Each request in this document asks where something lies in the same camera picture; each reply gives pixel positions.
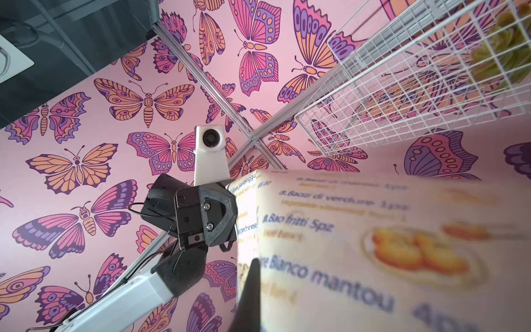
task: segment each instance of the black cable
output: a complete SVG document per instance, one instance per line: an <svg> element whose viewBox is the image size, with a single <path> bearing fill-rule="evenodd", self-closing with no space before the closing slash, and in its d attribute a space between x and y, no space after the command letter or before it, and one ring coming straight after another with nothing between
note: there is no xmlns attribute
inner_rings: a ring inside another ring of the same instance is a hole
<svg viewBox="0 0 531 332"><path fill-rule="evenodd" d="M133 209L131 208L133 205L139 205L139 204L144 205L143 202L131 203L131 204L129 204L129 206L127 207L127 209L128 209L129 211L131 211L132 213L137 214L137 215L142 216L142 217L151 217L151 218L173 218L173 219L175 218L175 215L171 215L171 216L153 216L153 215L147 215L147 214L145 214L145 213L135 211L135 210L133 210Z"/></svg>

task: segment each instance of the wire basket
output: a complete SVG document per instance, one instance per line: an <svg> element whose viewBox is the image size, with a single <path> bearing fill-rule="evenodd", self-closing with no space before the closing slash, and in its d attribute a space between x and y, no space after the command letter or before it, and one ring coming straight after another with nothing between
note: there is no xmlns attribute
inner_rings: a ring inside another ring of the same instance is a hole
<svg viewBox="0 0 531 332"><path fill-rule="evenodd" d="M296 120L331 156L528 113L528 2L440 1L434 11L418 0L325 75Z"/></svg>

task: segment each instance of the wire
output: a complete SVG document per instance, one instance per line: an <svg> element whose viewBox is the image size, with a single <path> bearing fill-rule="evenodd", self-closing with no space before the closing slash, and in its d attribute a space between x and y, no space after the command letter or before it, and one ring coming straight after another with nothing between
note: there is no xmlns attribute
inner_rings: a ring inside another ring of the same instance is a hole
<svg viewBox="0 0 531 332"><path fill-rule="evenodd" d="M133 272L129 275L128 278L123 278L120 283L118 285L116 285L112 290L110 290L109 292L103 294L99 299L95 300L94 302L92 302L91 304L89 304L86 308L84 308L83 310L81 310L81 312L76 315L75 317L79 316L80 314L83 313L83 311L85 311L86 309L90 308L91 306L93 306L95 303L97 303L98 301L101 301L101 299L103 299L105 296L109 295L110 293L114 292L114 290L117 290L118 288L120 288L120 286L124 285L125 283L127 283L129 281L129 279L131 279L131 277L134 276L134 274L136 273L136 271L138 271L139 268L141 267L144 267L144 264L148 261L148 259L156 256L156 255L159 255L159 254L162 254L162 252L154 252L152 253L151 255L147 256L146 258L144 258L144 260L137 265L137 267L133 270ZM33 330L46 330L46 329L51 329L51 328L54 328L54 327L59 327L63 325L63 323L61 322L60 324L56 324L56 325L50 325L50 326L41 326L41 327L30 327L29 329L27 329L26 331L33 331Z"/></svg>
<svg viewBox="0 0 531 332"><path fill-rule="evenodd" d="M173 219L175 219L175 215L171 215L171 216L153 216L153 215L147 215L147 214L145 214L145 213L135 211L135 210L133 210L133 209L131 208L133 205L139 205L139 204L144 205L144 203L142 203L142 202L131 203L131 204L129 204L129 206L127 207L127 209L128 209L129 211L131 211L132 213L137 214L137 215L142 216L142 217L151 217L151 218L173 218Z"/></svg>

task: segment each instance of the butterfly wallpaper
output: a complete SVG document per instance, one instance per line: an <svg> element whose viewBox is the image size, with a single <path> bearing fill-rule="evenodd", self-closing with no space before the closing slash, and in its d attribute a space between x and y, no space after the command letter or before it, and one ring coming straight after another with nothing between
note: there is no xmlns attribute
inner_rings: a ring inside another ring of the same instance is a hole
<svg viewBox="0 0 531 332"><path fill-rule="evenodd" d="M361 13L368 18L362 27L347 24L338 31L352 13L345 5L362 3L164 0L159 7L164 27L257 129L410 2L371 0ZM326 44L330 36L340 59ZM443 52L444 44L438 47ZM430 61L419 59L418 65ZM402 88L414 89L408 75ZM433 80L430 75L423 79ZM459 79L452 84L461 84ZM438 91L432 88L428 93ZM374 99L390 92L394 99L404 95L393 86L387 93L375 91ZM324 103L331 112L335 101ZM264 146L288 169L520 184L529 178L529 117L473 129L440 126L377 148L353 146L313 120L318 141L339 140L340 152L324 156L294 119L262 137ZM97 300L161 232L127 205L142 201L162 173L193 184L194 128L205 123L225 128L227 159L245 143L237 125L155 36L0 130L0 248L6 253L0 264L0 330L51 326L68 310ZM230 176L258 169L274 168L253 149ZM227 253L210 249L197 285L127 331L227 331L236 306L238 264L232 257L236 246Z"/></svg>

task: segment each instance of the camera lens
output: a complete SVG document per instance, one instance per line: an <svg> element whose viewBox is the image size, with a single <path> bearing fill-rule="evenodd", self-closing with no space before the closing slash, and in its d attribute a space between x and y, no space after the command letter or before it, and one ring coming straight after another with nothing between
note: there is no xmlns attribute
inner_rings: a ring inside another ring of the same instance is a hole
<svg viewBox="0 0 531 332"><path fill-rule="evenodd" d="M209 129L203 134L203 143L209 147L213 148L219 144L219 134L214 129Z"/></svg>

